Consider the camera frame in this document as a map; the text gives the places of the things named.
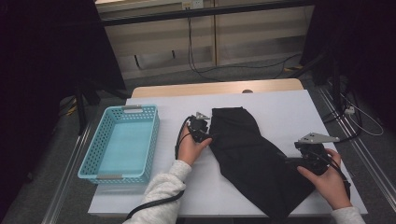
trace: black cable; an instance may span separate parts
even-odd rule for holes
[[[335,109],[332,110],[332,112],[330,112],[330,113],[328,113],[328,114],[326,114],[326,115],[323,115],[323,116],[320,117],[320,118],[321,118],[321,120],[324,120],[324,119],[328,118],[330,115],[332,115],[333,113],[335,113]]]
[[[343,180],[344,183],[344,187],[346,190],[346,196],[348,197],[348,199],[350,200],[350,183],[349,181],[347,181],[347,177],[344,175],[344,173],[341,171],[341,167],[340,165],[337,164],[337,162],[335,162],[332,158],[330,158],[332,160],[332,162],[334,162],[336,165],[334,165],[332,162],[328,162],[326,159],[324,159],[323,157],[321,157],[319,154],[313,152],[313,151],[308,151],[308,153],[311,153],[312,155],[315,155],[316,157],[318,157],[319,159],[321,159],[322,161],[326,162],[327,164],[329,164],[335,171],[337,171],[337,173],[341,176],[341,179]]]
[[[193,53],[192,53],[192,38],[191,38],[192,29],[191,29],[191,18],[188,18],[188,24],[189,24],[189,66],[190,66],[191,71],[197,73],[200,77],[203,77],[203,78],[206,78],[206,79],[211,79],[211,80],[215,80],[215,81],[222,82],[222,80],[219,80],[219,79],[216,79],[216,78],[212,78],[212,77],[204,77],[204,76],[202,75],[202,73],[207,73],[207,72],[210,72],[210,71],[213,71],[213,70],[216,70],[216,69],[221,69],[221,68],[252,68],[252,69],[255,69],[255,68],[268,68],[268,67],[273,67],[273,66],[277,66],[277,65],[283,64],[280,73],[277,74],[275,77],[273,77],[273,79],[275,79],[275,78],[279,77],[279,76],[283,73],[283,69],[285,68],[285,63],[286,63],[288,60],[290,60],[290,59],[292,59],[292,58],[294,58],[294,57],[296,57],[296,56],[302,55],[301,53],[294,54],[294,55],[292,55],[292,56],[289,56],[289,57],[286,58],[285,60],[282,60],[282,61],[279,62],[279,63],[269,64],[269,65],[263,65],[263,66],[227,65],[227,66],[219,66],[219,67],[209,68],[209,69],[204,70],[204,71],[199,71],[199,70],[195,67],[195,62],[194,62]]]
[[[187,120],[189,120],[190,118],[191,118],[191,116],[187,117],[187,118],[183,121],[183,124],[181,125],[180,131],[178,132],[177,143],[176,143],[176,146],[175,146],[175,154],[176,154],[175,157],[176,157],[176,159],[177,159],[177,154],[178,154],[178,148],[179,148],[179,146],[180,146],[181,141],[183,141],[183,139],[184,139],[186,136],[190,135],[190,133],[187,133],[186,135],[184,135],[184,136],[180,139],[180,136],[181,136],[181,133],[183,132],[184,126],[186,125]],[[160,200],[156,200],[156,201],[153,201],[153,202],[150,202],[150,203],[141,204],[141,205],[137,206],[134,210],[132,210],[132,211],[128,214],[128,216],[125,218],[125,220],[128,220],[129,218],[131,218],[136,212],[138,212],[138,211],[140,211],[140,210],[143,210],[143,209],[146,209],[146,208],[150,208],[150,207],[154,207],[154,206],[158,206],[158,205],[165,204],[165,203],[174,202],[174,201],[180,199],[181,196],[183,196],[183,194],[184,194],[184,190],[182,190],[181,192],[179,192],[177,195],[172,196],[172,197],[169,197],[169,198],[160,199]]]
[[[344,107],[341,109],[341,111],[339,111],[339,113],[338,113],[337,116],[335,116],[334,118],[329,119],[329,120],[324,120],[323,123],[324,123],[324,124],[330,123],[330,122],[332,122],[332,121],[335,121],[335,120],[337,120],[337,119],[343,117],[344,114],[345,114],[345,110],[346,110],[346,109],[347,109],[347,105],[344,105]]]
[[[196,74],[198,74],[200,77],[202,78],[206,78],[206,79],[210,79],[210,80],[215,80],[218,82],[222,82],[222,80],[216,79],[216,78],[212,78],[212,77],[204,77],[201,72],[199,72],[197,70],[197,68],[195,67],[195,62],[194,62],[194,56],[192,54],[192,39],[191,39],[191,33],[192,33],[192,29],[191,29],[191,18],[187,18],[188,22],[189,22],[189,65],[190,65],[190,69],[195,72]]]
[[[128,220],[129,218],[131,218],[136,212],[138,212],[140,210],[143,210],[143,209],[146,209],[146,208],[150,208],[150,207],[154,207],[154,206],[158,206],[158,205],[161,205],[161,204],[164,204],[164,203],[174,202],[177,199],[181,198],[181,196],[183,196],[183,194],[184,194],[184,190],[182,190],[177,195],[172,196],[170,198],[160,199],[160,200],[153,201],[153,202],[150,202],[150,203],[143,203],[143,204],[137,206],[134,210],[132,210],[128,214],[128,216],[125,218],[125,220]]]
[[[354,99],[354,103],[355,103],[356,107],[359,107],[359,103],[358,103],[358,100],[356,98],[355,92],[354,91],[351,91],[351,92],[352,92],[352,97]],[[358,120],[359,126],[363,127],[363,122],[362,122],[362,119],[361,119],[361,112],[359,110],[355,113],[355,116],[356,116],[356,118]],[[335,143],[343,143],[343,142],[349,141],[351,139],[354,139],[354,138],[358,137],[360,134],[361,134],[361,128],[359,128],[355,133],[353,133],[349,137],[341,139],[339,142],[335,142]]]

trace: cable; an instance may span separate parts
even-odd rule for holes
[[[216,79],[216,78],[212,78],[212,77],[204,77],[201,73],[197,70],[197,68],[195,67],[195,62],[194,62],[194,56],[192,54],[192,38],[191,38],[191,18],[187,18],[188,22],[189,22],[189,65],[190,65],[190,69],[195,72],[196,74],[198,74],[200,77],[206,78],[206,79],[210,79],[210,80],[215,80],[218,82],[222,82],[222,80]]]
[[[187,118],[183,121],[183,124],[181,125],[180,131],[178,132],[177,143],[176,143],[176,146],[175,146],[175,154],[176,154],[175,157],[176,157],[176,159],[177,159],[177,154],[178,154],[178,148],[179,148],[179,146],[180,146],[181,141],[183,141],[183,139],[184,139],[186,136],[190,135],[190,133],[187,133],[187,134],[184,135],[184,136],[181,138],[181,140],[180,140],[180,136],[181,136],[181,133],[183,132],[184,126],[186,125],[187,120],[189,120],[190,118],[192,118],[192,116],[187,117]],[[180,199],[181,196],[183,196],[183,194],[184,194],[184,190],[182,190],[181,192],[179,192],[177,195],[172,196],[172,197],[169,197],[169,198],[160,199],[160,200],[156,200],[156,201],[153,201],[153,202],[141,204],[141,205],[137,206],[134,210],[132,210],[132,211],[128,214],[128,216],[125,218],[125,220],[128,220],[129,218],[131,218],[136,212],[138,212],[138,211],[140,211],[140,210],[143,210],[143,209],[146,209],[146,208],[150,208],[150,207],[154,207],[154,206],[158,206],[158,205],[165,204],[165,203],[174,202],[174,201]]]
[[[338,113],[337,116],[335,116],[334,118],[329,119],[329,120],[324,120],[323,123],[324,123],[324,124],[330,123],[330,122],[332,122],[332,121],[335,121],[335,120],[337,120],[337,119],[343,117],[346,109],[347,109],[347,106],[344,105],[344,108],[341,109],[341,111]]]
[[[334,110],[332,110],[332,112],[330,112],[329,114],[326,114],[326,115],[323,115],[322,117],[320,117],[321,118],[321,120],[324,120],[324,119],[326,119],[326,118],[328,118],[330,115],[332,115],[333,113],[335,113],[336,111],[335,111],[335,109]]]
[[[348,101],[352,106],[354,106],[359,112],[363,113],[366,117],[368,117],[370,120],[372,120],[380,129],[381,129],[381,133],[370,133],[367,130],[365,130],[362,125],[359,125],[349,114],[349,117],[351,119],[351,121],[353,123],[355,123],[356,126],[358,126],[361,130],[363,130],[364,132],[373,135],[373,136],[380,136],[384,133],[384,129],[382,128],[382,126],[375,120],[373,119],[370,115],[368,115],[366,112],[364,112],[363,110],[361,110],[357,105],[352,104],[344,95],[341,95],[344,99],[346,99],[346,101]]]
[[[337,164],[337,162],[335,162],[332,158],[330,158],[332,160],[332,162],[334,162],[336,165],[334,165],[332,162],[328,162],[326,161],[326,159],[324,159],[323,157],[321,157],[319,154],[313,152],[313,151],[307,151],[308,153],[311,153],[312,155],[317,156],[319,159],[321,159],[322,161],[326,162],[327,164],[329,164],[335,171],[337,171],[337,173],[341,176],[341,179],[344,182],[344,187],[346,190],[346,195],[348,197],[348,199],[350,200],[350,183],[349,181],[347,181],[347,177],[344,175],[344,173],[341,171],[340,165]]]
[[[279,77],[283,73],[283,69],[285,67],[285,63],[288,60],[290,60],[290,59],[292,59],[292,58],[294,58],[296,56],[302,55],[301,53],[294,54],[292,56],[289,56],[285,60],[282,60],[281,62],[274,63],[274,64],[269,64],[269,65],[263,65],[263,66],[227,65],[227,66],[218,66],[218,67],[214,67],[214,68],[209,68],[209,69],[204,70],[204,71],[199,71],[195,67],[195,62],[194,62],[193,53],[192,53],[191,18],[188,18],[188,24],[189,24],[189,66],[190,66],[191,71],[197,73],[200,77],[203,77],[203,78],[206,78],[206,79],[211,79],[211,80],[222,82],[222,80],[219,80],[219,79],[216,79],[216,78],[212,78],[212,77],[204,77],[202,75],[202,73],[207,73],[207,72],[210,72],[210,71],[213,71],[213,70],[217,70],[217,69],[222,69],[222,68],[252,68],[252,69],[256,69],[257,68],[257,69],[259,69],[259,68],[268,68],[268,67],[273,67],[273,66],[277,66],[277,65],[283,64],[280,73],[277,74],[275,77],[273,77],[273,79],[275,79],[275,78]]]
[[[354,91],[352,91],[352,96],[353,96],[353,99],[354,99],[354,101],[355,101],[355,103],[356,103],[356,105],[357,105],[357,104],[358,104],[358,100],[356,99],[356,95],[355,95],[355,92],[354,92]],[[356,117],[357,117],[357,119],[358,119],[359,125],[362,127],[363,124],[362,124],[362,120],[361,120],[361,112],[360,112],[359,110],[358,110],[358,113],[356,113]],[[339,142],[336,142],[335,144],[343,143],[343,142],[349,141],[349,140],[351,140],[351,139],[353,139],[353,138],[358,137],[360,134],[361,134],[361,129],[358,129],[355,133],[353,133],[353,134],[350,135],[349,137],[344,138],[344,139],[340,140]]]

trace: hand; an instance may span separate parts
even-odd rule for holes
[[[204,150],[204,148],[206,148],[212,142],[212,139],[208,138],[202,143],[195,143],[195,141],[192,139],[189,129],[187,128],[187,125],[185,125],[183,128],[180,140],[181,142],[178,149],[177,159],[186,162],[189,166],[194,164],[196,159],[198,159],[198,157],[201,155],[202,150]]]
[[[326,149],[326,151],[338,165],[341,165],[340,154],[331,149]],[[323,175],[315,175],[302,166],[297,167],[297,170],[315,185],[333,210],[352,206],[347,197],[343,179],[331,166]]]

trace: black fabric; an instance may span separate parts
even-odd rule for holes
[[[221,174],[273,220],[286,218],[313,191],[243,107],[213,108],[209,132],[219,134],[210,148]]]

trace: white tabletop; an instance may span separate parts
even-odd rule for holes
[[[175,157],[180,126],[187,116],[195,115],[196,111],[211,117],[212,108],[242,106],[255,118],[262,136],[288,157],[300,156],[293,144],[299,138],[308,133],[328,134],[307,91],[133,98],[127,101],[127,105],[147,104],[157,105],[160,117],[151,178],[169,170]],[[325,144],[325,147],[335,149],[334,144]],[[342,170],[352,184],[352,203],[362,214],[367,214],[344,165]],[[181,199],[180,217],[266,217],[221,175],[210,148],[204,150],[193,165],[186,185]],[[89,213],[101,217],[125,217],[140,204],[145,188],[136,185],[99,185]],[[331,211],[327,202],[314,191],[290,217],[327,216]]]

